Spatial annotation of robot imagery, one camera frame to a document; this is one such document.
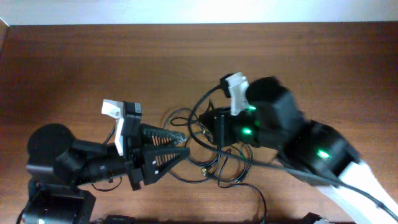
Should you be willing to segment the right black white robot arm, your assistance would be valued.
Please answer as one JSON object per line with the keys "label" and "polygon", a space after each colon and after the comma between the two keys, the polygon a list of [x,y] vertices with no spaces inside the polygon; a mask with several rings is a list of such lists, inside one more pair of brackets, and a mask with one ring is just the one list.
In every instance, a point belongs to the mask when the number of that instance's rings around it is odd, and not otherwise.
{"label": "right black white robot arm", "polygon": [[227,107],[200,115],[217,146],[237,142],[276,150],[282,168],[315,187],[355,223],[396,223],[397,204],[369,165],[331,126],[305,119],[293,94],[274,77],[222,78]]}

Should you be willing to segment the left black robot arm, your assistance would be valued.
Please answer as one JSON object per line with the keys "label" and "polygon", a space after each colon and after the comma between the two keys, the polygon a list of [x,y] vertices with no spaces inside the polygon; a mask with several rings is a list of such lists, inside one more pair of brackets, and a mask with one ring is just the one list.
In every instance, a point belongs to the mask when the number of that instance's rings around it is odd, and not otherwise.
{"label": "left black robot arm", "polygon": [[132,190],[161,179],[190,155],[184,133],[140,124],[116,143],[77,139],[62,124],[48,124],[29,139],[29,199],[18,223],[89,223],[95,196],[80,186],[127,176]]}

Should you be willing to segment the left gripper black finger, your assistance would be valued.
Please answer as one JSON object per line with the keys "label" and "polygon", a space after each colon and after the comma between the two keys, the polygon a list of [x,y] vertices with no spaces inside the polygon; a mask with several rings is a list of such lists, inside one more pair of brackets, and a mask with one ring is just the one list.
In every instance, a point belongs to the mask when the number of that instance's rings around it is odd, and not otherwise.
{"label": "left gripper black finger", "polygon": [[147,146],[143,150],[142,165],[144,184],[150,185],[160,180],[179,162],[190,155],[188,147]]}
{"label": "left gripper black finger", "polygon": [[158,128],[149,124],[140,125],[139,137],[144,146],[177,146],[187,139],[184,133]]}

